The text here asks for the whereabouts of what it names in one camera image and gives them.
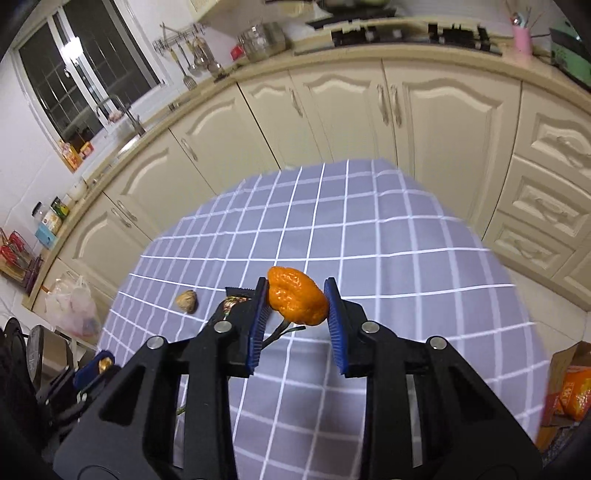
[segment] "white plastic bag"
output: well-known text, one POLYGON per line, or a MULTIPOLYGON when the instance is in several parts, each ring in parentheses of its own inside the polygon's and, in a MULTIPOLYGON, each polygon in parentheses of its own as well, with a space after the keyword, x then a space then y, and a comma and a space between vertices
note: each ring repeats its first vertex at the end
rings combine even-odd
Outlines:
POLYGON ((68 271, 53 284, 45 300, 47 321, 82 339, 100 333, 96 303, 90 287, 80 275, 68 271))

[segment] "faucet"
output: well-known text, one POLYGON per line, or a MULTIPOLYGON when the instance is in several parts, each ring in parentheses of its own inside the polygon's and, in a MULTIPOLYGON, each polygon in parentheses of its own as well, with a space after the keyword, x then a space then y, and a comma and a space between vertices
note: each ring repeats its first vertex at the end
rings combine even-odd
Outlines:
POLYGON ((134 116, 129 111, 129 107, 128 106, 125 106, 123 104, 123 102, 121 101, 121 98, 119 98, 119 95, 109 95, 104 100, 101 100, 96 105, 96 109, 95 109, 96 113, 99 113, 99 108, 102 107, 109 100, 111 100, 112 102, 117 102, 119 104, 119 107, 121 108, 121 110, 123 111, 123 113, 125 115, 127 115, 127 117, 129 118, 129 120, 131 121, 131 124, 134 126, 134 130, 135 130, 136 135, 139 135, 141 137, 144 133, 146 133, 146 130, 144 129, 144 127, 142 126, 142 124, 139 123, 139 116, 137 118, 134 118, 134 116))

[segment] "countertop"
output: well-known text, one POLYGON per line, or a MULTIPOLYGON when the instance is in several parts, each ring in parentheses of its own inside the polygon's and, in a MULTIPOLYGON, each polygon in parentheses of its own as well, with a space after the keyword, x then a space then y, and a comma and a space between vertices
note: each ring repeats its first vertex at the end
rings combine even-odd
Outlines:
MULTIPOLYGON (((304 42, 310 48, 313 47, 314 42, 316 42, 316 44, 326 43, 326 34, 318 35, 317 37, 305 40, 304 42)), ((200 104, 206 102, 235 83, 283 70, 339 61, 422 61, 426 63, 441 63, 470 67, 522 80, 523 82, 544 89, 553 95, 576 105, 578 108, 591 115, 591 95, 589 93, 572 82, 557 68, 534 57, 524 58, 523 56, 515 54, 510 48, 504 49, 503 56, 465 50, 462 48, 408 43, 342 47, 300 55, 295 55, 294 52, 295 50, 288 50, 269 60, 237 67, 235 70, 231 71, 228 77, 218 82, 214 82, 213 79, 205 80, 204 82, 201 82, 196 89, 184 93, 176 100, 179 103, 186 103, 177 108, 174 112, 166 115, 166 110, 168 109, 168 107, 166 107, 161 112, 157 113, 153 118, 161 116, 163 117, 163 120, 141 137, 132 148, 120 155, 117 164, 108 170, 100 178, 96 186, 86 198, 78 202, 78 204, 72 209, 69 217, 66 219, 57 235, 57 240, 53 248, 43 252, 45 262, 41 267, 39 277, 35 282, 31 294, 24 297, 22 305, 29 310, 33 309, 37 294, 53 261, 57 258, 58 253, 78 221, 102 193, 103 189, 142 149, 154 141, 163 131, 179 121, 200 104)), ((115 154, 110 155, 101 164, 97 171, 102 171, 104 166, 113 160, 114 156, 115 154)))

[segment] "cabinet handle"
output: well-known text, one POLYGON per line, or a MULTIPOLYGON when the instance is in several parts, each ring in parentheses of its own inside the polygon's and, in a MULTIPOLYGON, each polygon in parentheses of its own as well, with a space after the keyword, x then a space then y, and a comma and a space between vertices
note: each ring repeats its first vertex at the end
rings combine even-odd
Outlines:
POLYGON ((195 163, 197 163, 199 159, 197 158, 197 154, 195 153, 195 151, 191 148, 191 145, 189 145, 189 142, 187 142, 184 138, 181 138, 181 143, 183 144, 185 150, 187 150, 187 153, 191 155, 195 163))
POLYGON ((379 111, 382 112, 382 119, 384 120, 384 125, 388 125, 390 123, 390 118, 388 117, 388 107, 386 106, 386 97, 384 96, 384 87, 378 85, 378 102, 379 102, 379 111))
POLYGON ((131 223, 125 220, 117 210, 112 208, 111 212, 113 212, 113 215, 115 215, 119 220, 121 220, 121 223, 123 223, 127 228, 131 228, 131 223))
POLYGON ((392 85, 390 87, 390 93, 392 95, 392 110, 394 111, 394 118, 396 120, 396 125, 399 127, 402 126, 402 115, 400 112, 400 104, 398 103, 398 89, 392 85))
POLYGON ((297 102, 296 93, 294 92, 294 89, 293 88, 290 88, 290 92, 291 92, 291 104, 294 106, 295 111, 297 112, 297 114, 300 117, 304 118, 304 114, 301 111, 300 104, 297 102))
POLYGON ((591 161, 591 154, 580 152, 579 149, 577 149, 577 147, 575 147, 569 139, 565 137, 556 137, 556 141, 560 145, 563 145, 564 147, 567 147, 570 150, 566 153, 566 158, 574 167, 583 168, 583 163, 581 162, 581 159, 585 161, 591 161))
POLYGON ((542 252, 540 252, 539 250, 536 251, 529 251, 527 250, 524 246, 523 243, 521 243, 521 240, 513 240, 513 244, 515 245, 515 248, 517 249, 517 251, 521 254, 522 257, 526 258, 527 260, 533 260, 534 258, 538 258, 542 252))
POLYGON ((127 215, 127 217, 129 217, 132 222, 138 221, 138 218, 133 213, 131 213, 125 205, 123 205, 121 200, 117 200, 117 206, 123 211, 124 214, 127 215))
POLYGON ((535 201, 535 205, 538 208, 538 210, 540 211, 540 213, 544 217, 546 217, 548 220, 552 221, 552 223, 557 223, 558 220, 550 218, 548 216, 548 213, 550 213, 552 215, 556 215, 557 217, 564 218, 564 219, 569 218, 569 214, 567 212, 565 212, 564 210, 560 209, 560 207, 557 207, 556 205, 552 205, 551 203, 546 203, 545 201, 543 201, 543 199, 540 199, 540 198, 536 198, 534 201, 535 201))

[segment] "stove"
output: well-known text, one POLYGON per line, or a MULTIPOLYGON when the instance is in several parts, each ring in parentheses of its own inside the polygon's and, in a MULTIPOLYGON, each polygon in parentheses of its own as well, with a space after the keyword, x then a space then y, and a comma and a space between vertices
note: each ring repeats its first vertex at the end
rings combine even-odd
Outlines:
POLYGON ((298 54, 313 51, 328 50, 336 47, 350 47, 354 45, 370 44, 427 44, 447 47, 467 48, 495 55, 502 55, 501 49, 491 41, 486 28, 478 25, 477 31, 467 30, 461 25, 451 28, 439 28, 436 23, 428 25, 428 34, 407 35, 400 25, 365 25, 354 30, 333 30, 331 32, 332 46, 324 46, 313 50, 297 52, 298 54))

